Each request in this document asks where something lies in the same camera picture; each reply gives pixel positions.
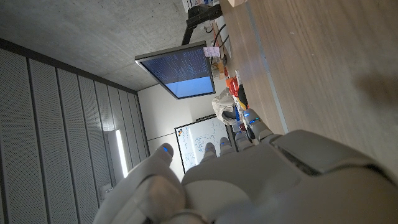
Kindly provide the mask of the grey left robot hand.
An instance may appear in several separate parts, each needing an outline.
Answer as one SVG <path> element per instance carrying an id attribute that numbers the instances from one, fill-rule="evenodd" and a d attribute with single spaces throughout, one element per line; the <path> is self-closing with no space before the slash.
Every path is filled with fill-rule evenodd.
<path id="1" fill-rule="evenodd" d="M 304 130 L 274 134 L 257 113 L 243 134 L 179 179 L 162 144 L 116 185 L 95 223 L 396 223 L 397 178 L 367 155 Z"/>

